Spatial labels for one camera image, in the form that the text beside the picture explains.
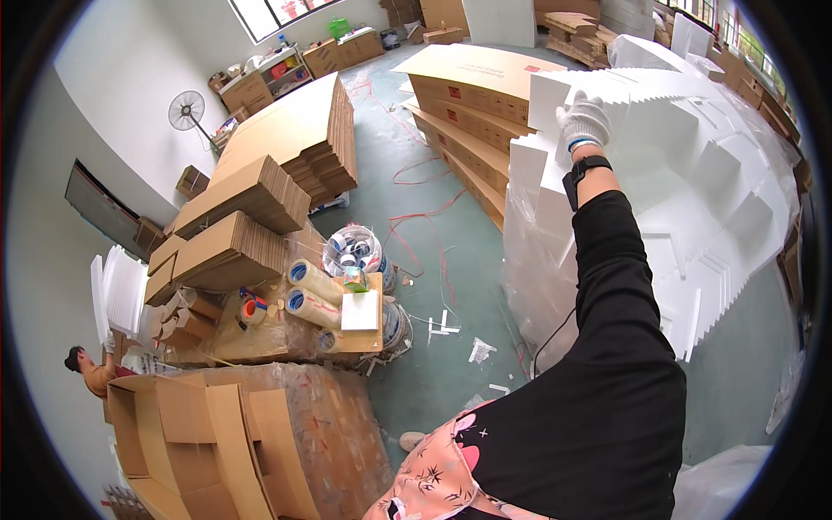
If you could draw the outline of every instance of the black smartwatch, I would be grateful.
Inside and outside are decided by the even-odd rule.
[[[583,181],[583,177],[590,168],[605,166],[612,170],[610,161],[606,157],[588,156],[572,165],[572,170],[563,176],[563,189],[566,190],[569,205],[572,211],[577,211],[577,183]]]

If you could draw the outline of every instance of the pink floral shirt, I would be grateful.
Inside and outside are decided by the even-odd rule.
[[[393,487],[364,514],[364,520],[441,520],[467,508],[496,518],[547,520],[488,495],[473,479],[471,470],[479,460],[479,448],[465,447],[455,437],[473,427],[476,418],[473,410],[463,411],[425,437],[404,460]]]

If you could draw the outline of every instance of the orange shirt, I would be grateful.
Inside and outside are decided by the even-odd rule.
[[[84,383],[87,384],[87,388],[101,399],[106,399],[106,384],[115,378],[115,374],[107,372],[101,365],[96,365],[84,373]]]

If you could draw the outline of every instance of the standing fan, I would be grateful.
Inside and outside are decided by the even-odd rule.
[[[206,100],[203,99],[202,94],[197,91],[184,91],[174,98],[170,108],[167,109],[167,120],[177,130],[190,130],[196,126],[208,138],[211,148],[220,153],[220,149],[200,126],[200,119],[205,111]]]

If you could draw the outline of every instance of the man's hair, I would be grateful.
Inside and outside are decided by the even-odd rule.
[[[80,345],[75,345],[69,349],[69,355],[63,360],[63,364],[73,372],[81,373],[81,367],[78,366],[78,353],[84,350]]]

